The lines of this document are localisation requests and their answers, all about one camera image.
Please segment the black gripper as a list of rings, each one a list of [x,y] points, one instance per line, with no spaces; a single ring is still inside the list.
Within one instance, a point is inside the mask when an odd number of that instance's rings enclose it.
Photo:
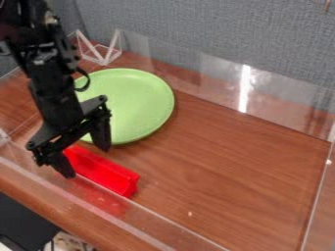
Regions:
[[[29,92],[41,116],[41,127],[26,149],[33,152],[36,164],[50,166],[65,178],[74,177],[76,173],[62,150],[85,134],[101,151],[110,147],[106,96],[80,101],[76,94],[85,91],[89,84],[77,88],[74,79],[61,73],[30,74]]]

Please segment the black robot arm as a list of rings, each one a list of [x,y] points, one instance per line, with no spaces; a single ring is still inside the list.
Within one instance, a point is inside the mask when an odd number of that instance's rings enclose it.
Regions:
[[[26,143],[34,162],[64,177],[76,175],[64,150],[84,136],[102,151],[110,147],[106,97],[81,102],[72,74],[85,71],[45,0],[0,0],[0,55],[10,56],[30,79],[29,92],[42,124]]]

